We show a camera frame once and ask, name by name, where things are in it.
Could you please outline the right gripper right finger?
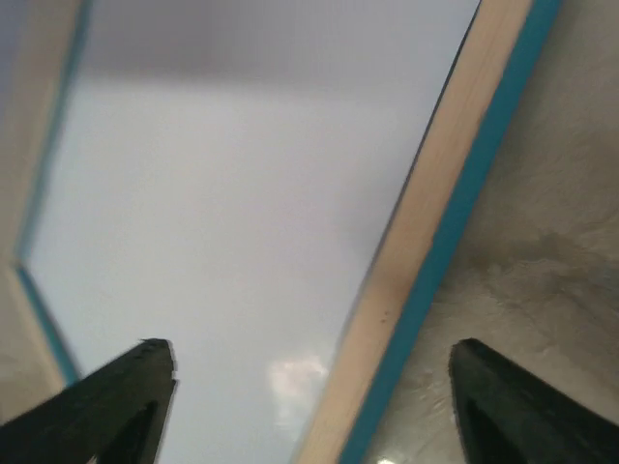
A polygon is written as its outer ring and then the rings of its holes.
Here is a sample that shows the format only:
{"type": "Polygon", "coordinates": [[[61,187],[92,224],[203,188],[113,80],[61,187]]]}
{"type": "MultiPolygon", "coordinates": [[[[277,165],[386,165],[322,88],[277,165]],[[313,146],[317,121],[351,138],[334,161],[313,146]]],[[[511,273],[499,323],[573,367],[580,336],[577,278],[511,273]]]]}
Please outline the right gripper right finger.
{"type": "Polygon", "coordinates": [[[468,463],[616,463],[618,425],[475,338],[450,353],[468,463]]]}

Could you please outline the blue wooden picture frame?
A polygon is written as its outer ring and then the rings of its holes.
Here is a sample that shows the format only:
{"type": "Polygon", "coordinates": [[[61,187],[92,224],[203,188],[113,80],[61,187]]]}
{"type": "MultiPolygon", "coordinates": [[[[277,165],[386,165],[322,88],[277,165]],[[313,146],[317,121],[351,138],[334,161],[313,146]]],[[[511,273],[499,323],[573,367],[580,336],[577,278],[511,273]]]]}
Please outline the blue wooden picture frame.
{"type": "MultiPolygon", "coordinates": [[[[142,338],[82,374],[26,266],[90,2],[1,5],[1,426],[157,338],[142,338]]],[[[558,9],[555,1],[474,2],[477,10],[289,463],[362,458],[558,9]]],[[[177,384],[155,463],[163,463],[180,386],[170,344],[177,384]]]]}

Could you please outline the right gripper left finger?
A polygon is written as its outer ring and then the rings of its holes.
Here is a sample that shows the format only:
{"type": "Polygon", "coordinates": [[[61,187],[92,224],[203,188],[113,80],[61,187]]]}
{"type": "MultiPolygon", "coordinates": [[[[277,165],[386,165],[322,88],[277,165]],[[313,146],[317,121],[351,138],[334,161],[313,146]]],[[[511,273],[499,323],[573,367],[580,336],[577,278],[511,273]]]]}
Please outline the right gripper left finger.
{"type": "Polygon", "coordinates": [[[3,463],[153,463],[177,380],[150,338],[1,426],[3,463]]]}

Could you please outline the hot air balloon photo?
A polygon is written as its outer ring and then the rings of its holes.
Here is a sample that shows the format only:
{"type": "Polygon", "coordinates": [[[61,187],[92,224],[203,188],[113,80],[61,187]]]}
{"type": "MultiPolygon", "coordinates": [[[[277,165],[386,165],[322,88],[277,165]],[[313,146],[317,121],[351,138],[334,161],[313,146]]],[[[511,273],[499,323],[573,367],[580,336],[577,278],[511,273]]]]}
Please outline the hot air balloon photo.
{"type": "Polygon", "coordinates": [[[289,463],[474,1],[92,1],[26,266],[88,374],[170,340],[163,463],[289,463]]]}

